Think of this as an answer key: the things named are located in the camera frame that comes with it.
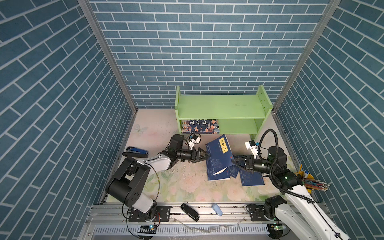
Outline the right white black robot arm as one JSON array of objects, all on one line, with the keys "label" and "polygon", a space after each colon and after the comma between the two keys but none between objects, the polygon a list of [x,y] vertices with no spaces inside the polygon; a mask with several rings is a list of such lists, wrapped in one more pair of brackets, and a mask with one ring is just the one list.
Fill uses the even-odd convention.
[{"label": "right white black robot arm", "polygon": [[348,240],[308,193],[301,178],[287,167],[287,155],[280,147],[270,147],[266,159],[255,156],[234,158],[232,163],[249,173],[267,174],[280,196],[265,201],[269,220],[283,222],[301,240]]}]

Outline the illustrated cartoon cover book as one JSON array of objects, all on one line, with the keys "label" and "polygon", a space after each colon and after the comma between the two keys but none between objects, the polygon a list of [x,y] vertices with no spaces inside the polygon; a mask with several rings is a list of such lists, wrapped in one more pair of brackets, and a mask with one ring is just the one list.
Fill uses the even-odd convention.
[{"label": "illustrated cartoon cover book", "polygon": [[201,135],[218,135],[220,133],[218,120],[184,120],[181,131],[183,134],[196,133]]}]

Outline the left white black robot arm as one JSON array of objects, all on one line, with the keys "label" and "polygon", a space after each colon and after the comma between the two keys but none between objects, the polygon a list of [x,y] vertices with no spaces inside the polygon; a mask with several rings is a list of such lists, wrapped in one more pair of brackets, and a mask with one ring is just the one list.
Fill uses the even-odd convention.
[{"label": "left white black robot arm", "polygon": [[125,159],[106,185],[106,193],[127,207],[151,215],[157,200],[143,193],[148,177],[159,176],[160,172],[171,169],[178,162],[198,163],[210,156],[201,148],[201,135],[192,133],[188,137],[173,135],[166,148],[155,157],[148,158],[149,152],[135,147],[127,147],[123,152]]}]

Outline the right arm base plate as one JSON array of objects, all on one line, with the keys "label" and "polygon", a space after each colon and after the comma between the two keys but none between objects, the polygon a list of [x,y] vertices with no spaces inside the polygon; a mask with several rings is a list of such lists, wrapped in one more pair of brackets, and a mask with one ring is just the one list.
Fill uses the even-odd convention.
[{"label": "right arm base plate", "polygon": [[278,218],[275,214],[275,207],[267,205],[256,205],[248,204],[246,205],[246,211],[250,215],[252,222],[276,222]]}]

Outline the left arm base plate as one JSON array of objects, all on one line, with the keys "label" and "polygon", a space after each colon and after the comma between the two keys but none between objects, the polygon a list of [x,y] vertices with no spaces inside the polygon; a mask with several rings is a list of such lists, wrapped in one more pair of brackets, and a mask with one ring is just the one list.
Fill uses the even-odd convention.
[{"label": "left arm base plate", "polygon": [[131,223],[144,223],[144,222],[169,222],[171,214],[171,206],[156,206],[152,207],[147,212],[143,213],[138,209],[129,209],[128,220]]}]

